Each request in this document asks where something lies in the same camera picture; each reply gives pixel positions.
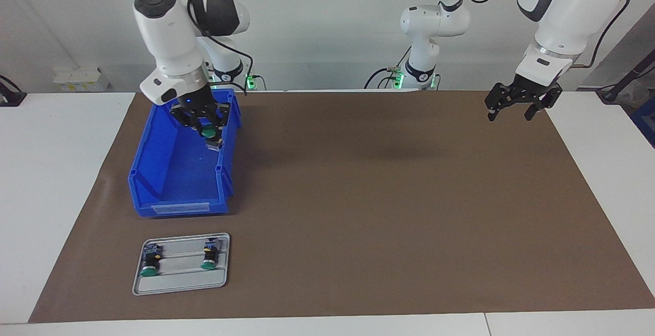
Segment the gray metal tray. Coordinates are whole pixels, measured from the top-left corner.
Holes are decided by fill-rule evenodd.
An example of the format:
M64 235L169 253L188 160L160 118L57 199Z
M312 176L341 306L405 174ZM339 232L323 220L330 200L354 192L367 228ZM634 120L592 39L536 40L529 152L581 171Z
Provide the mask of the gray metal tray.
M212 271L200 267L204 258L204 244L208 238L216 238L221 244L216 269ZM143 277L140 275L141 254L143 248L152 243L162 247L159 271L156 276ZM146 240L139 252L132 292L135 296L145 296L221 287L227 282L229 251L230 235L227 233Z

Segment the small component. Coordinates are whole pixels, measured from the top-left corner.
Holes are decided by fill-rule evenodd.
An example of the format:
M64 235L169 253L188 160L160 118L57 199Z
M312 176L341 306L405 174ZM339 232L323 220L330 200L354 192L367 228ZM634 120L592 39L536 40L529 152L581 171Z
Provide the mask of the small component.
M157 275L159 270L159 260L162 257L162 248L156 243L146 245L143 248L143 255L141 257L141 267L140 275L143 277L153 277Z
M216 268L216 261L218 260L220 250L220 247L217 247L217 245L220 245L220 242L217 242L216 238L208 238L205 242L203 249L205 256L203 264L201 264L202 269L211 271Z
M203 137L205 137L205 145L208 149L215 150L217 152L221 149L223 146L223 138L221 138L221 134L219 134L220 131L221 128L219 128L217 132L214 125L203 126L202 134Z
M400 70L400 68L395 68L394 73L393 73L393 75L391 75L391 77L394 80L394 82L393 82L394 88L395 89L402 89L403 80L405 80L405 74L403 73L403 71Z

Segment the white wall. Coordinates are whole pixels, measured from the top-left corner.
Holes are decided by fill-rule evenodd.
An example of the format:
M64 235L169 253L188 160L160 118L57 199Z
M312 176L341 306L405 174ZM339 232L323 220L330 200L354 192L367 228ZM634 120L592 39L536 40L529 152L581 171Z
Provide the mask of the white wall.
M52 66L75 66L27 0L0 0L0 74L25 91L55 91Z
M629 73L643 58L655 49L655 5L630 29L621 42L585 79L585 87L601 87L615 84ZM641 81L655 84L655 74L650 73Z
M81 66L100 66L118 91L136 91L154 67L134 23L133 0L27 0ZM395 65L409 40L400 31L402 10L433 0L240 0L252 15L249 31L234 40L255 56L255 72L272 89L362 87L382 66ZM655 0L632 5L606 37L602 59ZM515 67L534 35L535 24L523 17L515 0L467 3L473 16L470 31L444 38L437 71L444 89L489 89L511 82ZM11 17L19 17L16 10ZM43 44L30 43L29 23L12 24L3 45L0 71L29 82L30 64L51 68L65 56ZM5 20L3 42L5 42ZM571 71L561 81L567 89L582 84L590 70ZM49 79L40 77L43 89Z

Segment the white table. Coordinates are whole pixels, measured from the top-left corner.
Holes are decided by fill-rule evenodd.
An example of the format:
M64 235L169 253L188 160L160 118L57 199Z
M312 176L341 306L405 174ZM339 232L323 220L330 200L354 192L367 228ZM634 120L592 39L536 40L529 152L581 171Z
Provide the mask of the white table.
M133 96L32 94L19 108L0 109L0 324L16 324L0 334L655 334L655 310L23 325ZM564 93L548 113L655 294L655 150L623 110L595 94Z

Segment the green indicator light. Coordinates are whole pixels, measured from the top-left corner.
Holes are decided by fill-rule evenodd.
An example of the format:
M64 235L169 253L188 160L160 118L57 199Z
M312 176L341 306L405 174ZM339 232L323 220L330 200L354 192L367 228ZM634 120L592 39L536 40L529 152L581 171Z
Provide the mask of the green indicator light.
M405 79L405 74L400 73L400 75L394 81L395 89L401 89L403 87L403 80Z
M220 82L221 80L218 79L215 75L211 75L210 77L212 82ZM210 86L211 89L218 89L218 86Z
M248 77L248 89L257 89L257 82L253 77Z

